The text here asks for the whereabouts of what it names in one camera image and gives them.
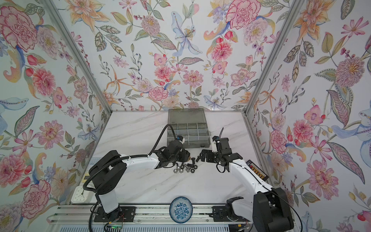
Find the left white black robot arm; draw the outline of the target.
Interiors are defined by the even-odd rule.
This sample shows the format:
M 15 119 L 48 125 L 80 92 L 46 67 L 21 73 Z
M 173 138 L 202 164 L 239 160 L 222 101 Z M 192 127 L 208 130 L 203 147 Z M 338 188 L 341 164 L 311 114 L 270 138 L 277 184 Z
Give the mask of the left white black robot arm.
M 93 192 L 97 203 L 106 214 L 110 214 L 119 209 L 115 188 L 125 172 L 161 169 L 172 163 L 185 163 L 189 159 L 190 153 L 179 140 L 171 141 L 167 147 L 150 154 L 124 156 L 112 150 L 89 170 L 83 190 Z

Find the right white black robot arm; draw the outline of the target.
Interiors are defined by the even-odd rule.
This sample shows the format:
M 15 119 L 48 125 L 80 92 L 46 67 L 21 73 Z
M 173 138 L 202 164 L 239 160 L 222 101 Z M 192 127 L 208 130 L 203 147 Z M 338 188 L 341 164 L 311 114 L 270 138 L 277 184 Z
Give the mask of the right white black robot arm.
M 250 199 L 234 197 L 226 201 L 222 215 L 231 221 L 244 218 L 258 232 L 286 232 L 294 228 L 294 219 L 285 191 L 273 188 L 253 171 L 254 163 L 234 153 L 228 138 L 214 136 L 212 149 L 202 150 L 201 161 L 223 167 L 249 191 Z

